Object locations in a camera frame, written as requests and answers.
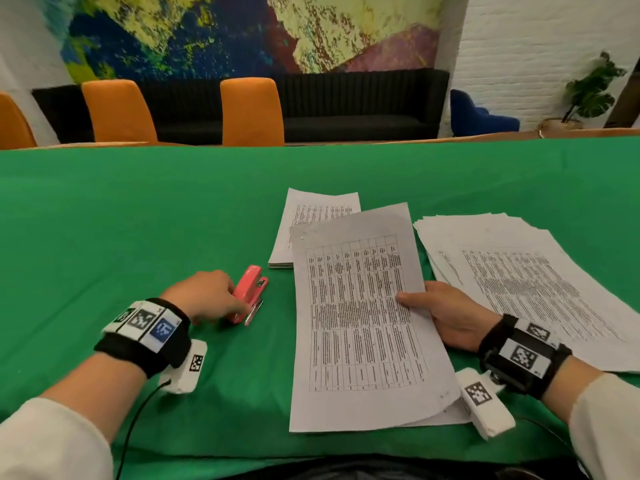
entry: pink stapler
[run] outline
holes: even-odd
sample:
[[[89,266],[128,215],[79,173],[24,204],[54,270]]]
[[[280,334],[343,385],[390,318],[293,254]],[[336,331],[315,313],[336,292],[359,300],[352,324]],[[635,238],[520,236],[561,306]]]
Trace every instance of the pink stapler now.
[[[244,272],[244,276],[238,282],[234,296],[242,301],[247,302],[251,306],[248,314],[235,314],[231,317],[231,322],[238,324],[244,320],[244,326],[248,326],[253,317],[258,313],[262,306],[260,295],[267,288],[269,280],[261,276],[262,268],[260,266],[251,265]]]

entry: green tablecloth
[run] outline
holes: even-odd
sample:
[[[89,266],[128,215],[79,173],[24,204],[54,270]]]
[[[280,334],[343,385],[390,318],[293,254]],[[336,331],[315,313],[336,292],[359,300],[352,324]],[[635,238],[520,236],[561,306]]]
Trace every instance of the green tablecloth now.
[[[640,309],[639,154],[640,138],[630,137],[0,153],[0,419],[91,354],[101,327],[133,300],[200,269],[224,269],[236,280],[249,264],[266,267],[288,187],[357,191],[363,210],[407,201],[414,220],[521,216],[550,229],[578,264]],[[209,343],[198,388],[151,400],[132,435],[126,476],[180,471],[205,479],[282,461],[275,459],[359,452],[501,462],[564,453],[521,421],[490,442],[471,425],[289,434],[293,271],[265,274],[269,288],[251,327],[192,330]],[[476,364],[460,352],[451,359],[456,369]],[[566,436],[532,399],[505,402]]]

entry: plant pot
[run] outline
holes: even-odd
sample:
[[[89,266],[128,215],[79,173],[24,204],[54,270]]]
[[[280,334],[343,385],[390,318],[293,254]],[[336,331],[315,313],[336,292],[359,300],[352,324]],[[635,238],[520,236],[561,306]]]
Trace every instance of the plant pot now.
[[[562,118],[548,118],[540,121],[540,124],[536,127],[538,134],[541,138],[545,137],[548,133],[558,133],[571,130],[580,130],[584,126],[582,121],[568,120],[563,123]]]

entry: sofa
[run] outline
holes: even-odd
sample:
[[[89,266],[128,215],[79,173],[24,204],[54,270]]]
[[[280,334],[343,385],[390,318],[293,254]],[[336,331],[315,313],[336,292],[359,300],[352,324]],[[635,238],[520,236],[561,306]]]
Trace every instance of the sofa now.
[[[288,143],[389,141],[436,138],[448,72],[436,69],[331,72],[274,77]],[[167,143],[222,142],[220,81],[136,81]],[[60,143],[93,140],[91,119],[78,85],[32,94]]]

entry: cable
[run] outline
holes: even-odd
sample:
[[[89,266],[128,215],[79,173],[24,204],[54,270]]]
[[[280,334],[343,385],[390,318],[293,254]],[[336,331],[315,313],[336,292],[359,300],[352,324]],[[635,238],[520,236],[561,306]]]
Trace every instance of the cable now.
[[[538,425],[540,428],[548,431],[549,433],[551,433],[552,435],[554,435],[556,437],[556,439],[558,441],[560,441],[560,443],[564,444],[564,446],[567,447],[567,449],[573,453],[573,455],[575,456],[575,459],[578,460],[578,464],[580,464],[583,473],[585,473],[585,475],[587,475],[587,478],[589,480],[593,480],[593,477],[591,476],[591,473],[589,472],[589,469],[587,468],[587,466],[582,462],[582,460],[580,459],[580,457],[578,455],[576,455],[573,451],[573,448],[571,447],[571,445],[569,443],[567,443],[566,441],[564,441],[558,434],[556,434],[555,432],[551,431],[549,428],[547,428],[544,424],[539,423],[538,421],[531,419],[531,418],[526,418],[524,416],[515,416],[517,419],[524,419],[524,421],[529,421],[530,423],[536,424]]]
[[[122,468],[124,466],[124,457],[127,454],[127,448],[129,446],[129,439],[131,437],[131,432],[133,431],[133,427],[136,425],[136,421],[140,417],[140,413],[142,412],[142,409],[144,409],[144,407],[149,402],[149,399],[151,399],[156,392],[158,392],[163,387],[168,386],[169,384],[171,384],[171,379],[163,382],[162,384],[160,384],[160,386],[156,387],[153,390],[153,392],[151,394],[149,394],[144,401],[142,401],[142,404],[140,404],[140,407],[138,408],[138,411],[136,411],[136,414],[133,416],[133,419],[131,421],[131,425],[129,425],[129,430],[127,431],[127,437],[124,439],[124,446],[122,447],[122,455],[120,457],[120,468],[118,468],[118,474],[116,475],[115,480],[120,480],[120,474],[122,473]]]

